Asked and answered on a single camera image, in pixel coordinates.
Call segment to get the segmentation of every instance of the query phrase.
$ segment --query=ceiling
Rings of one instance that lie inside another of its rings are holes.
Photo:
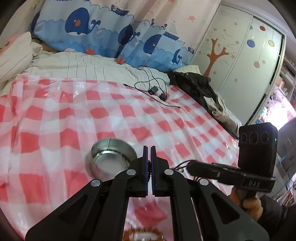
[[[222,0],[222,3],[223,2],[255,10],[280,26],[287,35],[286,55],[296,64],[296,39],[274,5],[272,5],[268,0]]]

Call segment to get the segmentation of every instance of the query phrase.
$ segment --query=silver screw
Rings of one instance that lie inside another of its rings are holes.
[[[93,187],[98,187],[98,186],[100,186],[100,184],[101,184],[101,182],[100,182],[100,180],[92,180],[91,181],[91,185],[93,186]]]
[[[126,171],[126,174],[129,175],[129,176],[133,176],[133,175],[136,174],[136,171],[135,171],[134,169],[128,169],[128,170]]]
[[[166,169],[165,170],[165,174],[166,175],[173,175],[174,174],[174,171],[172,169]]]
[[[203,186],[207,186],[209,184],[209,181],[207,179],[200,179],[200,184],[203,185]]]

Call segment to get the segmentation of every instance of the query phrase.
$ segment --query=human hand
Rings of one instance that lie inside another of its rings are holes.
[[[241,202],[237,195],[237,188],[233,187],[231,190],[231,194],[228,196],[236,205],[240,205]],[[262,216],[263,207],[261,205],[261,200],[257,197],[247,198],[243,201],[242,206],[247,209],[247,214],[251,216],[254,220],[258,221],[258,219]]]

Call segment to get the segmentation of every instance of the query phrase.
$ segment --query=blue circle decal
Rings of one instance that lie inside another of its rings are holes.
[[[255,47],[255,42],[252,40],[252,39],[249,39],[247,41],[247,45],[250,47],[250,48],[254,48]]]

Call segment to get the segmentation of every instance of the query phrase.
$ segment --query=black sleeve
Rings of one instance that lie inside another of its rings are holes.
[[[268,196],[261,198],[263,214],[258,223],[272,241],[294,240],[296,235],[296,206],[281,206]]]

